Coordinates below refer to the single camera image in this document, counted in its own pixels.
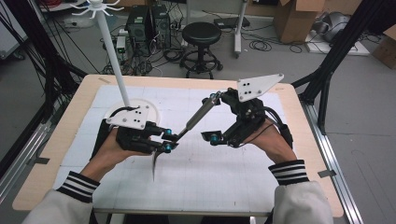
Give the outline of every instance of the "gray floor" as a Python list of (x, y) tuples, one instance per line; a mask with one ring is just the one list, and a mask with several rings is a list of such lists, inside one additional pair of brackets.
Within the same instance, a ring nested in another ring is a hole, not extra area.
[[(251, 27), (263, 27), (266, 19), (251, 18)], [(122, 14), (108, 19), (110, 30), (126, 22)], [(273, 37), (274, 29), (269, 27), (254, 34)], [(100, 71), (106, 65), (106, 52), (102, 49), (99, 29), (73, 30), (70, 35), (82, 51)], [(64, 39), (72, 61), (81, 69), (95, 74), (81, 53), (70, 41)], [(301, 53), (290, 51), (289, 46), (272, 45), (271, 51), (250, 49), (250, 41), (244, 40), (242, 54), (233, 55), (233, 36), (225, 33), (212, 48), (221, 60), (224, 69), (215, 71), (215, 79), (236, 80), (276, 73), (285, 74), (282, 82), (291, 83), (315, 71), (325, 55), (308, 53), (302, 46)], [(371, 52), (376, 47), (369, 41), (363, 45)], [(185, 70), (177, 63), (167, 63), (153, 70), (151, 77), (184, 77)], [(191, 76), (208, 78), (206, 75)], [(347, 56), (336, 70), (330, 89), (326, 130), (335, 155), (340, 162), (346, 182), (361, 212), (364, 223), (394, 223), (396, 220), (396, 72), (388, 69), (373, 56)], [(32, 118), (43, 102), (43, 91), (28, 60), (0, 62), (0, 158), (11, 147), (21, 130)], [(28, 175), (27, 167), (12, 191), (0, 205), (0, 222), (20, 223), (27, 213), (14, 211), (12, 201), (23, 179)], [(337, 218), (335, 223), (347, 223)]]

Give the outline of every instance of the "stool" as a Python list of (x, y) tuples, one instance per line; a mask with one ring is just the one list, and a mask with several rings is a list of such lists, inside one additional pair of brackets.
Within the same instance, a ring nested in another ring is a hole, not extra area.
[[(197, 74), (209, 73), (210, 79), (213, 79), (211, 71), (215, 68), (220, 71), (223, 65), (212, 54), (209, 46), (219, 41), (221, 30), (212, 23), (199, 21), (190, 23), (184, 27), (182, 36), (187, 43), (198, 47), (198, 50), (193, 50), (185, 54), (180, 61), (180, 67), (185, 67), (188, 70), (186, 78), (190, 77), (190, 72), (194, 72)], [(189, 58), (194, 53), (198, 53), (198, 59)], [(204, 58), (206, 54), (210, 57), (209, 60)]]

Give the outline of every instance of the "hand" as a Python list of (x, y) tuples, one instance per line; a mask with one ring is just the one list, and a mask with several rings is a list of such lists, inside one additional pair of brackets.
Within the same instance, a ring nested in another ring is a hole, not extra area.
[(259, 147), (274, 163), (297, 160), (293, 150), (269, 119), (267, 119), (259, 130), (251, 134), (244, 142)]
[(114, 128), (110, 132), (96, 155), (81, 171), (82, 175), (99, 182), (105, 174), (116, 166), (116, 164), (124, 161), (128, 157), (150, 155), (122, 149), (116, 141), (117, 131), (118, 129)]

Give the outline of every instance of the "white jacket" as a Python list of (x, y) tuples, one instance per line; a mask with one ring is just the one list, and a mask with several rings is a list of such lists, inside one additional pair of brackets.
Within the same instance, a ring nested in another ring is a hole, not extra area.
[[(274, 224), (332, 223), (330, 205), (320, 185), (308, 180), (304, 161), (284, 162), (269, 169), (280, 185), (275, 192)], [(89, 223), (92, 194), (98, 186), (70, 172), (64, 184), (50, 190), (23, 223)]]

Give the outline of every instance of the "computer tower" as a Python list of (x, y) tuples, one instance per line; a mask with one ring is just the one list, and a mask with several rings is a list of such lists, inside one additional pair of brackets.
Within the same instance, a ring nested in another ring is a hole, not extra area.
[(171, 48), (170, 18), (167, 12), (165, 5), (158, 4), (151, 8), (154, 36), (157, 39), (157, 46), (162, 49)]
[(149, 56), (154, 37), (149, 6), (132, 6), (125, 30), (128, 31), (134, 56)]

